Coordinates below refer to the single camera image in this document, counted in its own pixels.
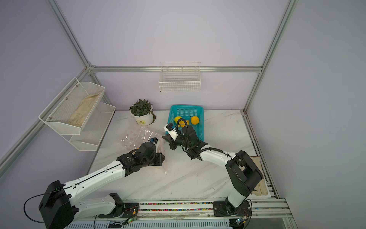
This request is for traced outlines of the orange yellow pear bag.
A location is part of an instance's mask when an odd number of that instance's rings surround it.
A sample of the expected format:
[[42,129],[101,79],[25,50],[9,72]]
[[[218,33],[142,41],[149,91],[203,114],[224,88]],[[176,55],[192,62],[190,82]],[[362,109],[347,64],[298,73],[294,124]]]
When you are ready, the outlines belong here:
[[200,119],[199,119],[198,116],[192,116],[190,122],[191,122],[192,125],[198,125],[199,122],[200,122]]

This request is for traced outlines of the clear zip-top bag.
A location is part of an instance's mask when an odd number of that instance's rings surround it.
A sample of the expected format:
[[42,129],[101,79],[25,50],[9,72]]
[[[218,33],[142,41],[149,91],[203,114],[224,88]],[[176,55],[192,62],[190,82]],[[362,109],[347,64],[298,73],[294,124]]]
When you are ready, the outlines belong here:
[[165,148],[164,148],[165,141],[162,137],[158,138],[158,143],[156,145],[157,153],[161,153],[164,156],[164,160],[162,161],[162,165],[159,166],[159,169],[166,175],[167,174],[167,165],[166,165],[166,156],[165,156]]
[[151,138],[157,138],[157,151],[161,152],[164,144],[162,139],[162,134],[159,132],[143,127],[143,126],[132,126],[126,130],[119,139],[117,139],[117,144],[128,151],[139,148],[141,144],[149,142]]

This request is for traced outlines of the bright yellow pear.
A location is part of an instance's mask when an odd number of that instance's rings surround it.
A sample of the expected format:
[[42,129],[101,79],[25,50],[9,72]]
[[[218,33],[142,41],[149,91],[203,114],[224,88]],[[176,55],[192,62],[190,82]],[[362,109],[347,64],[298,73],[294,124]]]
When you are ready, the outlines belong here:
[[178,121],[179,121],[181,118],[182,118],[181,116],[176,116],[176,117],[174,118],[175,123],[178,123]]

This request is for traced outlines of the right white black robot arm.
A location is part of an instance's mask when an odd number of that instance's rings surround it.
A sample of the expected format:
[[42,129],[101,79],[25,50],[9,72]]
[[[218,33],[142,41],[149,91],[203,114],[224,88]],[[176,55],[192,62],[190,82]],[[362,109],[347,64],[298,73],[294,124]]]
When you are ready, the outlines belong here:
[[171,150],[181,147],[191,160],[211,162],[226,169],[233,190],[226,198],[229,206],[238,208],[263,179],[263,174],[252,158],[245,152],[230,153],[201,141],[192,126],[180,118],[176,124],[164,126],[163,139]]

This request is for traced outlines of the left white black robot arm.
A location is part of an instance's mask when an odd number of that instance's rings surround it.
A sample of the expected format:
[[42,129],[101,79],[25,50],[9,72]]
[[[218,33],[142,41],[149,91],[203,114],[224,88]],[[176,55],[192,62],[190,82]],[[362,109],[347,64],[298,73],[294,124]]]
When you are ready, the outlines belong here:
[[165,157],[157,151],[159,140],[153,137],[138,149],[119,156],[109,165],[79,179],[52,182],[41,200],[39,211],[48,229],[64,229],[76,219],[99,216],[130,218],[138,204],[125,204],[117,193],[86,200],[85,197],[105,185],[149,166],[161,166]]

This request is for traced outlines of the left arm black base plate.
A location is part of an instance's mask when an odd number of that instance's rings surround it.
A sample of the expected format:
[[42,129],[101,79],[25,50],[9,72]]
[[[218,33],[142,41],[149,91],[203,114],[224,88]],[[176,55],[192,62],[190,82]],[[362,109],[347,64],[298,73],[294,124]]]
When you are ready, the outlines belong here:
[[125,203],[117,193],[111,193],[109,196],[113,198],[115,207],[109,214],[98,215],[99,218],[131,218],[133,215],[137,214],[139,203]]

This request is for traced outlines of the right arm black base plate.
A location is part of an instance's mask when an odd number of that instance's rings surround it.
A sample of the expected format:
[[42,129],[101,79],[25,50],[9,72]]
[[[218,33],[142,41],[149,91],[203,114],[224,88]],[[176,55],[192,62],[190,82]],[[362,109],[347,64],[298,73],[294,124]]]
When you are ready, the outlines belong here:
[[252,210],[248,201],[243,201],[238,207],[234,207],[229,201],[214,201],[213,212],[215,217],[249,217]]

